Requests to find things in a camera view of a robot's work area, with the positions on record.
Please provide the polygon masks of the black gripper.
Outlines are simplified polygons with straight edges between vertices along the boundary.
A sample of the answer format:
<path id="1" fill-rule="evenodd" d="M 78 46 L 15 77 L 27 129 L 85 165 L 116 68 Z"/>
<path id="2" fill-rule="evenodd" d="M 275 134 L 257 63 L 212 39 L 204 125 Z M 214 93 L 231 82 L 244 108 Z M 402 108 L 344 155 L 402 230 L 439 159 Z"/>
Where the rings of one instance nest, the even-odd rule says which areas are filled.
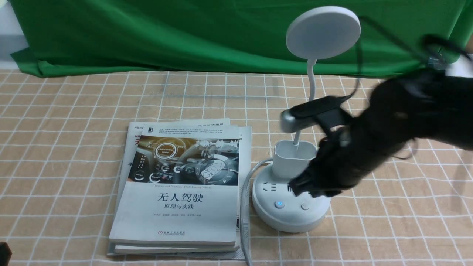
<path id="1" fill-rule="evenodd" d="M 322 142 L 311 166 L 314 175 L 300 174 L 288 183 L 292 193 L 317 198 L 358 185 L 377 168 L 376 139 L 377 128 L 368 123 L 337 128 Z"/>

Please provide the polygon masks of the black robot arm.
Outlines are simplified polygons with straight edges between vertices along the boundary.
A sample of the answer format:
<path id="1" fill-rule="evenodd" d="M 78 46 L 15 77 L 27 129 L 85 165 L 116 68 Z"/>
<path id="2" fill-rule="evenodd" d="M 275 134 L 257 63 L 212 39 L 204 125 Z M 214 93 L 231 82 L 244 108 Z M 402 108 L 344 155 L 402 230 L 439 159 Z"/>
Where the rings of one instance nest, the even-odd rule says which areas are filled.
<path id="1" fill-rule="evenodd" d="M 357 117 L 341 108 L 346 96 L 325 96 L 280 116 L 283 132 L 320 126 L 316 157 L 289 182 L 294 195 L 334 197 L 358 185 L 415 139 L 472 150 L 472 78 L 421 69 L 387 79 Z"/>

